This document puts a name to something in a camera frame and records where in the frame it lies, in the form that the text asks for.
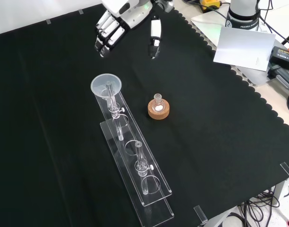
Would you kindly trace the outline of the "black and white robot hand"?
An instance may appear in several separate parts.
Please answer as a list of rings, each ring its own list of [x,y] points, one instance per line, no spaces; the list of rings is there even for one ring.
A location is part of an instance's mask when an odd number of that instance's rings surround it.
[[[96,23],[95,49],[106,58],[122,37],[138,27],[160,3],[158,0],[103,0],[106,9]]]

